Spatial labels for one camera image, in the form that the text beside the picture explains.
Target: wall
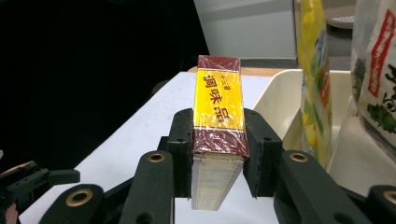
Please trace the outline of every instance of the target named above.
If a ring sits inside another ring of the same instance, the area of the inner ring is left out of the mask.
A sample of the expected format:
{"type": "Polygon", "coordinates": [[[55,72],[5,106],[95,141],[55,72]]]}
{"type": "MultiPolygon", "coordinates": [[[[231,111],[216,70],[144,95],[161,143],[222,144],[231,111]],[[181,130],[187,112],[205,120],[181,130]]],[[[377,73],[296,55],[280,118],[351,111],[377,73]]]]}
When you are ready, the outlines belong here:
{"type": "Polygon", "coordinates": [[[293,1],[194,0],[211,55],[295,59],[293,1]]]}

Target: plastic bag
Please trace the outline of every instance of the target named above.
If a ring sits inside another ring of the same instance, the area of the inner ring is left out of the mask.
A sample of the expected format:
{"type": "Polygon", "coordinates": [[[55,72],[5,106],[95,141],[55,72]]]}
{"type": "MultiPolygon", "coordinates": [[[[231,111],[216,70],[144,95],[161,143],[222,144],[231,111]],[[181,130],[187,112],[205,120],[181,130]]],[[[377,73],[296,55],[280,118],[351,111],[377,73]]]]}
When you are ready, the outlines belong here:
{"type": "Polygon", "coordinates": [[[303,150],[326,168],[332,156],[332,99],[326,20],[320,0],[301,0],[298,61],[303,69],[303,150]]]}
{"type": "Polygon", "coordinates": [[[352,33],[351,77],[352,95],[355,103],[361,95],[361,84],[366,72],[366,50],[373,34],[379,3],[381,0],[359,0],[355,7],[352,33]]]}
{"type": "Polygon", "coordinates": [[[364,128],[396,158],[396,1],[380,1],[358,100],[364,128]]]}

